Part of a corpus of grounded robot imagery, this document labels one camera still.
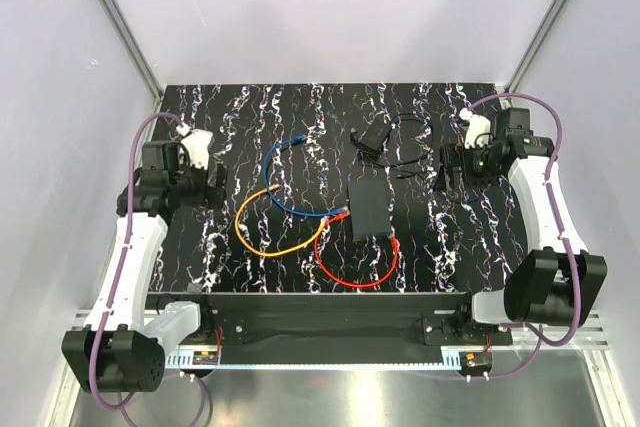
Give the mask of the black network switch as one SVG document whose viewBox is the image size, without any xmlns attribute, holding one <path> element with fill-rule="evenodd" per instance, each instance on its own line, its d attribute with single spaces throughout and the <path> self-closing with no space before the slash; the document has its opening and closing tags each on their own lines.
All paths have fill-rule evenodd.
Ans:
<svg viewBox="0 0 640 427">
<path fill-rule="evenodd" d="M 364 242 L 371 237 L 389 237 L 389 198 L 386 183 L 379 179 L 350 181 L 347 186 L 352 237 Z"/>
</svg>

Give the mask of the black power adapter with cord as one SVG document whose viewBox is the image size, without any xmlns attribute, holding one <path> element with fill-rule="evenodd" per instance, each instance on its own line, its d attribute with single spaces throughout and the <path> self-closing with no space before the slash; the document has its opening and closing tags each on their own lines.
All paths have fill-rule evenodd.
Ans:
<svg viewBox="0 0 640 427">
<path fill-rule="evenodd" d="M 356 160 L 363 165 L 384 171 L 395 171 L 398 180 L 423 176 L 428 173 L 422 163 L 430 158 L 433 137 L 432 122 L 411 112 L 401 112 L 388 121 L 374 119 L 363 133 L 352 128 L 349 141 L 356 149 Z"/>
</svg>

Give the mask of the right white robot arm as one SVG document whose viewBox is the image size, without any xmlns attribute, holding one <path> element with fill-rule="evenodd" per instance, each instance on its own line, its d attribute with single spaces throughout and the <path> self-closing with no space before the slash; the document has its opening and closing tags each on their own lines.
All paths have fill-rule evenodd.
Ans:
<svg viewBox="0 0 640 427">
<path fill-rule="evenodd" d="M 535 135 L 525 108 L 499 111 L 493 119 L 469 109 L 460 114 L 466 135 L 440 148 L 436 188 L 486 189 L 506 180 L 518 201 L 529 249 L 502 289 L 472 295 L 454 318 L 466 343 L 486 336 L 490 324 L 582 326 L 608 273 L 575 229 L 559 185 L 555 143 Z"/>
</svg>

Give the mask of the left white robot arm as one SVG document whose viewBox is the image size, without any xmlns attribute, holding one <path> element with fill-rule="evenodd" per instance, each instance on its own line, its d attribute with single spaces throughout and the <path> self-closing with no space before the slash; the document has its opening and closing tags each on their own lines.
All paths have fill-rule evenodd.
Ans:
<svg viewBox="0 0 640 427">
<path fill-rule="evenodd" d="M 61 350 L 83 391 L 153 392 L 181 342 L 208 341 L 216 319 L 200 299 L 174 300 L 144 320 L 156 259 L 182 208 L 219 209 L 227 170 L 211 167 L 209 132 L 149 141 L 117 199 L 116 241 L 98 298 L 84 325 L 65 333 Z"/>
</svg>

